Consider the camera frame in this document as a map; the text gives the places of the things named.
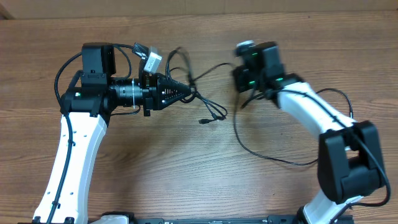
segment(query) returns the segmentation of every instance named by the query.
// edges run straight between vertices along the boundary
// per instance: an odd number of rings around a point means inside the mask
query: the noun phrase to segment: cable clip
[[[192,78],[188,78],[188,82],[189,82],[189,87],[191,88],[195,88],[197,86],[197,84]]]
[[[275,95],[275,92],[273,90],[266,90],[264,92],[264,96],[266,97],[267,100],[273,99],[274,95]]]
[[[337,122],[337,121],[339,121],[339,119],[337,119],[337,116],[336,116],[336,115],[334,115],[334,116],[331,116],[331,118],[333,119],[333,122]]]
[[[68,139],[68,144],[73,144],[73,146],[76,146],[76,143],[70,139]]]

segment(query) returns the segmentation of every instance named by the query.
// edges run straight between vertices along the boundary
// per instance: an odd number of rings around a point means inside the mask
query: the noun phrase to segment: wire
[[[129,48],[129,49],[134,49],[134,46],[128,45],[128,44],[113,44],[117,45],[119,47],[124,47],[124,48]]]
[[[175,67],[175,68],[170,69],[170,61],[174,57],[174,55],[176,55],[176,54],[178,54],[183,59],[183,61],[185,62],[185,65],[186,65],[187,68]],[[213,118],[213,119],[201,119],[201,120],[199,120],[200,124],[207,124],[207,123],[210,123],[210,122],[213,122],[213,121],[222,121],[222,120],[226,119],[226,116],[228,114],[228,111],[227,111],[227,109],[224,106],[221,106],[221,105],[215,103],[214,101],[211,101],[211,100],[203,97],[199,93],[198,88],[197,88],[197,84],[196,84],[196,81],[199,78],[204,77],[205,75],[209,74],[213,70],[215,70],[218,67],[223,66],[223,65],[229,65],[229,66],[231,66],[233,68],[236,67],[232,63],[221,63],[221,64],[218,64],[218,65],[215,65],[214,67],[212,67],[209,70],[207,70],[204,73],[202,73],[200,76],[194,78],[193,77],[193,72],[192,72],[192,67],[191,67],[191,64],[190,64],[189,54],[184,48],[182,48],[182,47],[176,48],[171,53],[169,53],[169,56],[167,57],[166,68],[165,68],[165,76],[166,76],[166,78],[168,78],[169,80],[172,80],[171,71],[181,70],[181,71],[183,71],[183,72],[185,72],[187,74],[188,81],[189,81],[189,86],[193,89],[192,90],[192,96],[190,98],[188,98],[188,99],[184,98],[184,99],[181,99],[180,101],[182,103],[190,103],[195,98],[198,98],[199,100],[202,100],[202,102],[205,104],[206,108],[210,112],[211,117]]]
[[[111,116],[138,114],[138,113],[140,112],[140,110],[141,110],[141,106],[138,105],[138,110],[136,110],[136,111],[133,111],[133,112],[125,112],[125,113],[114,113],[114,114],[111,114]]]
[[[338,90],[336,88],[324,88],[322,90],[317,91],[317,94],[319,94],[323,91],[334,91],[336,93],[343,95],[346,98],[348,106],[349,106],[349,116],[350,116],[350,118],[354,119],[353,105],[351,104],[351,100],[349,100],[349,98],[345,92]]]
[[[194,78],[193,81],[196,81],[196,80],[198,80],[198,79],[201,78],[201,77],[204,77],[205,75],[209,74],[210,72],[216,70],[218,67],[223,66],[223,65],[229,65],[229,66],[232,67],[232,69],[234,69],[234,68],[236,67],[236,66],[235,66],[234,64],[232,64],[232,63],[228,63],[228,62],[221,63],[221,64],[218,64],[218,65],[215,65],[215,66],[212,67],[211,69],[205,71],[203,74],[201,74],[201,75],[199,75],[198,77]]]
[[[63,165],[63,170],[62,170],[60,183],[58,185],[58,189],[57,189],[57,193],[55,194],[54,201],[52,202],[52,207],[51,207],[51,211],[50,211],[50,214],[49,214],[49,218],[47,219],[47,222],[46,222],[47,224],[51,223],[52,218],[54,217],[55,210],[57,209],[57,207],[59,205],[59,200],[60,200],[60,197],[61,197],[61,191],[62,191],[63,183],[64,183],[65,178],[67,176],[68,166],[69,166],[69,162],[70,162],[70,155],[72,153],[72,146],[75,144],[73,142],[73,131],[72,131],[72,124],[71,124],[70,118],[69,118],[69,112],[63,106],[62,101],[61,101],[61,97],[60,97],[60,94],[59,94],[59,91],[58,91],[58,81],[59,81],[60,75],[63,72],[63,70],[72,61],[74,61],[79,56],[81,56],[81,52],[76,54],[75,56],[73,56],[67,62],[65,62],[65,64],[62,65],[62,67],[58,71],[57,75],[55,76],[55,81],[54,81],[55,97],[57,98],[58,104],[61,107],[61,113],[63,114],[63,116],[65,117],[65,119],[67,121],[69,140],[68,140],[68,151],[67,151],[67,156],[66,156],[66,159],[65,159],[65,164]]]
[[[269,157],[269,156],[263,156],[263,155],[260,155],[260,154],[258,154],[256,152],[253,152],[252,150],[247,148],[243,144],[242,140],[240,139],[239,134],[238,134],[238,129],[236,127],[236,113],[238,112],[238,103],[239,103],[239,93],[236,95],[235,104],[234,104],[233,126],[234,126],[234,132],[235,132],[236,139],[238,140],[238,143],[242,146],[242,148],[244,150],[246,150],[247,152],[250,152],[251,154],[253,154],[253,155],[257,156],[257,157],[263,158],[263,159],[269,159],[269,160],[272,160],[272,161],[284,162],[286,164],[291,164],[291,165],[295,165],[295,166],[307,166],[307,165],[316,163],[318,161],[318,159],[315,159],[315,160],[313,160],[311,162],[306,162],[306,163],[290,162],[290,161],[283,160],[283,159],[277,159],[277,158],[273,158],[273,157]]]
[[[125,45],[125,44],[113,44],[113,47],[116,48],[116,49],[118,49],[118,50],[125,56],[125,58],[127,59],[127,63],[129,64],[129,74],[126,75],[125,77],[114,77],[115,80],[126,80],[126,79],[130,78],[130,76],[131,76],[131,70],[132,70],[132,68],[131,68],[130,59],[129,59],[129,57],[127,56],[127,54],[124,52],[124,50],[122,50],[122,49],[120,48],[120,47],[125,47],[125,46],[129,46],[129,45]]]

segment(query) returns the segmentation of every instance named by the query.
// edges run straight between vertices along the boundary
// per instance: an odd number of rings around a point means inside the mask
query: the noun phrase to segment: black cable
[[[176,54],[181,56],[181,58],[185,62],[185,65],[186,65],[187,68],[175,67],[175,68],[170,69],[170,61],[173,58],[173,56],[176,55]],[[180,101],[182,103],[190,103],[195,98],[198,98],[199,100],[202,100],[202,102],[205,104],[205,106],[207,107],[208,111],[210,112],[210,114],[211,114],[213,119],[201,119],[201,120],[199,120],[199,123],[201,123],[201,124],[206,124],[206,123],[210,123],[212,121],[217,121],[217,120],[224,120],[224,119],[226,119],[226,116],[228,114],[228,111],[227,111],[227,109],[225,107],[215,103],[214,101],[211,101],[211,100],[201,96],[201,94],[198,92],[198,88],[197,88],[197,85],[196,85],[196,81],[199,78],[204,77],[205,75],[209,74],[213,70],[215,70],[218,67],[223,66],[223,65],[229,65],[229,66],[231,66],[233,68],[235,67],[235,65],[232,64],[232,63],[221,63],[221,64],[218,64],[218,65],[215,65],[214,67],[212,67],[209,70],[207,70],[204,73],[202,73],[200,76],[194,78],[193,77],[193,72],[192,72],[192,67],[191,67],[191,64],[190,64],[189,55],[188,55],[188,52],[184,48],[182,48],[182,47],[176,48],[171,53],[169,53],[169,56],[167,57],[166,68],[165,68],[166,77],[168,79],[172,79],[171,71],[173,71],[173,70],[181,70],[181,71],[183,71],[183,72],[185,72],[187,74],[188,81],[189,81],[189,86],[193,89],[192,90],[192,96],[190,98],[188,98],[188,99],[184,98],[184,99],[181,99]],[[219,110],[217,107],[221,108],[222,110],[224,110],[225,113],[221,112],[221,110]],[[217,116],[217,114],[211,110],[212,108],[219,114],[219,116]]]
[[[134,49],[134,46],[128,45],[128,44],[113,44],[117,45],[119,47],[124,47],[124,48],[129,48],[129,49]]]
[[[141,106],[138,105],[138,110],[136,110],[136,111],[133,111],[133,112],[125,112],[125,113],[114,113],[114,114],[111,114],[111,116],[138,114],[138,113],[140,112],[140,110],[141,110]]]
[[[238,140],[238,143],[242,146],[242,148],[244,150],[246,150],[247,152],[250,152],[251,154],[253,154],[253,155],[257,156],[257,157],[263,158],[263,159],[269,159],[269,160],[272,160],[272,161],[284,162],[286,164],[291,164],[291,165],[295,165],[295,166],[307,166],[307,165],[313,164],[313,163],[318,161],[318,159],[315,159],[315,160],[313,160],[311,162],[306,162],[306,163],[290,162],[290,161],[283,160],[283,159],[277,159],[277,158],[273,158],[273,157],[269,157],[269,156],[263,156],[263,155],[260,155],[260,154],[258,154],[256,152],[253,152],[252,150],[247,148],[243,144],[242,140],[240,139],[239,134],[238,134],[238,129],[236,128],[236,113],[238,112],[238,103],[239,103],[239,93],[236,95],[235,104],[234,104],[233,126],[234,126],[234,132],[235,132],[236,139]]]
[[[257,97],[260,97],[261,95],[264,94],[278,94],[279,92],[287,92],[287,93],[294,93],[294,94],[298,94],[298,95],[302,95],[305,96],[309,99],[311,99],[313,102],[315,102],[325,113],[327,113],[331,118],[334,119],[335,122],[337,122],[341,127],[346,128],[350,135],[352,135],[352,137],[359,143],[359,145],[363,148],[363,150],[365,150],[365,153],[371,158],[371,160],[373,161],[373,163],[376,165],[377,170],[379,171],[379,173],[382,176],[382,179],[384,181],[384,184],[386,185],[386,197],[384,198],[383,201],[379,202],[379,203],[362,203],[362,202],[353,202],[353,203],[348,203],[347,205],[345,205],[340,211],[339,213],[337,213],[331,220],[330,220],[330,224],[333,224],[335,222],[335,220],[340,217],[348,208],[352,207],[352,206],[364,206],[364,207],[381,207],[383,205],[385,205],[386,203],[388,203],[388,201],[390,201],[391,198],[391,186],[390,186],[390,182],[387,178],[386,173],[383,171],[383,169],[381,168],[380,164],[378,163],[378,161],[376,160],[376,158],[373,156],[373,154],[371,153],[371,151],[368,149],[368,147],[365,145],[365,143],[363,143],[363,141],[351,130],[348,129],[347,126],[345,124],[343,124],[336,116],[334,116],[329,110],[327,110],[327,108],[322,105],[317,99],[315,99],[314,97],[310,96],[307,93],[303,93],[303,92],[299,92],[299,91],[295,91],[295,90],[271,90],[268,91],[267,93],[260,93],[258,95],[256,95]],[[256,96],[246,100],[245,104],[247,105],[250,101],[256,99]]]
[[[69,162],[70,162],[70,155],[72,153],[72,146],[74,145],[73,142],[73,131],[72,131],[72,124],[70,122],[70,118],[69,118],[69,112],[66,111],[65,107],[62,104],[61,101],[61,97],[60,94],[58,92],[58,80],[60,78],[61,73],[63,72],[63,70],[72,62],[74,61],[76,58],[78,58],[79,56],[81,56],[81,52],[76,54],[75,56],[73,56],[71,59],[69,59],[67,62],[65,62],[65,64],[62,65],[62,67],[60,68],[60,70],[58,71],[57,75],[55,76],[55,81],[54,81],[54,92],[55,92],[55,97],[57,98],[58,104],[61,107],[61,113],[63,114],[63,116],[65,117],[67,124],[68,124],[68,134],[69,134],[69,140],[68,140],[68,151],[67,151],[67,156],[65,159],[65,164],[63,165],[63,170],[62,170],[62,175],[61,175],[61,179],[60,179],[60,183],[58,185],[58,189],[57,189],[57,193],[55,194],[55,198],[54,201],[52,202],[52,207],[51,207],[51,211],[50,211],[50,215],[49,218],[47,219],[47,224],[51,223],[52,218],[54,217],[54,213],[55,210],[57,209],[58,205],[59,205],[59,200],[61,197],[61,191],[62,191],[62,187],[63,187],[63,183],[65,181],[65,178],[67,176],[67,171],[68,171],[68,166],[69,166]]]
[[[125,47],[125,46],[129,46],[129,45],[122,44],[122,46],[121,46],[121,44],[113,44],[113,47],[116,48],[116,49],[118,49],[118,50],[125,56],[125,58],[127,59],[127,63],[129,64],[129,74],[126,75],[125,77],[114,77],[115,80],[126,80],[126,79],[130,78],[130,76],[131,76],[131,70],[132,70],[132,68],[131,68],[130,59],[129,59],[129,57],[127,56],[127,54],[124,52],[124,50],[122,50],[122,49],[120,48],[120,47]]]
[[[349,100],[349,98],[348,98],[348,96],[347,96],[347,94],[345,92],[343,92],[341,90],[338,90],[336,88],[324,88],[322,90],[317,91],[317,94],[319,94],[319,93],[321,93],[323,91],[334,91],[336,93],[339,93],[339,94],[343,95],[346,98],[348,106],[349,106],[349,116],[350,116],[350,118],[354,119],[353,105],[351,104],[351,100]]]
[[[228,62],[221,63],[221,64],[218,64],[218,65],[213,66],[211,69],[205,71],[203,74],[201,74],[201,75],[199,75],[198,77],[194,78],[193,81],[196,81],[196,80],[198,80],[198,79],[201,78],[201,77],[204,77],[205,75],[209,74],[210,72],[216,70],[218,67],[223,66],[223,65],[229,65],[229,66],[232,67],[232,69],[234,69],[234,68],[236,67],[236,66],[235,66],[234,64],[232,64],[232,63],[228,63]]]
[[[75,75],[73,76],[72,80],[70,80],[70,83],[69,83],[69,87],[68,87],[68,88],[73,88],[73,87],[76,86],[77,82],[78,82],[79,79],[80,79],[80,75],[81,75],[82,72],[83,72],[82,70],[79,70],[79,71],[77,71],[77,72],[75,73]]]

